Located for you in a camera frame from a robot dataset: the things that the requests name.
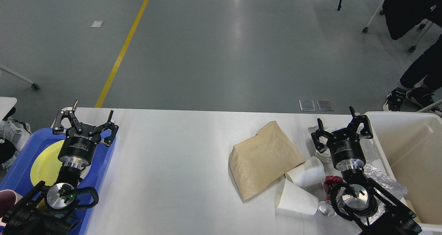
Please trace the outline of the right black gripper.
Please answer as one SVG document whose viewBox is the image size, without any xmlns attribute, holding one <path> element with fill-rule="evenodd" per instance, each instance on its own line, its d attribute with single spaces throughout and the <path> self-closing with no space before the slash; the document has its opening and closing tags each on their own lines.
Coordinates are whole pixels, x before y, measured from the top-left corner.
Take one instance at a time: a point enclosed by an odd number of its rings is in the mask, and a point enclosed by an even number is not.
<svg viewBox="0 0 442 235">
<path fill-rule="evenodd" d="M 349 131 L 325 131 L 323 122 L 317 118 L 318 128 L 311 133 L 311 139 L 315 149 L 324 153 L 329 148 L 333 167 L 336 170 L 361 169 L 366 164 L 366 158 L 360 144 L 360 138 L 373 139 L 374 135 L 371 123 L 366 115 L 355 112 L 349 106 L 352 120 L 347 125 Z M 320 142 L 319 138 L 327 139 L 326 144 Z"/>
</svg>

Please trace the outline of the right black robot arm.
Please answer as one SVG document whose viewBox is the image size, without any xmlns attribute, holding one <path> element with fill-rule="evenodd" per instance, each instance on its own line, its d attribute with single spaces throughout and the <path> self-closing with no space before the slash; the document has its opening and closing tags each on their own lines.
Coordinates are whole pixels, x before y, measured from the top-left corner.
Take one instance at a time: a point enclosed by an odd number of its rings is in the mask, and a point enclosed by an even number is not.
<svg viewBox="0 0 442 235">
<path fill-rule="evenodd" d="M 364 172 L 366 158 L 360 144 L 373 139 L 369 118 L 349 108 L 352 120 L 341 129 L 328 132 L 321 119 L 311 133 L 319 153 L 329 150 L 334 169 L 343 181 L 330 187 L 333 210 L 341 218 L 355 222 L 362 235 L 418 235 L 421 226 L 416 214 Z"/>
</svg>

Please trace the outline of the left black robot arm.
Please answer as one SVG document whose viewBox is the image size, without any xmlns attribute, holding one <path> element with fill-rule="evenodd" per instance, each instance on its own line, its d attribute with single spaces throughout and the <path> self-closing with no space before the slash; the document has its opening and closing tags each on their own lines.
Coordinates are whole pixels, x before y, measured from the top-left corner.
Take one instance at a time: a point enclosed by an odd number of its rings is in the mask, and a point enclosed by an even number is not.
<svg viewBox="0 0 442 235">
<path fill-rule="evenodd" d="M 75 212 L 98 204 L 97 188 L 81 186 L 82 174 L 92 167 L 100 144 L 113 145 L 119 126 L 112 120 L 112 110 L 99 126 L 80 122 L 78 102 L 70 110 L 58 111 L 51 128 L 54 136 L 64 137 L 57 154 L 56 179 L 52 184 L 40 180 L 5 213 L 3 235 L 67 235 L 82 222 Z"/>
</svg>

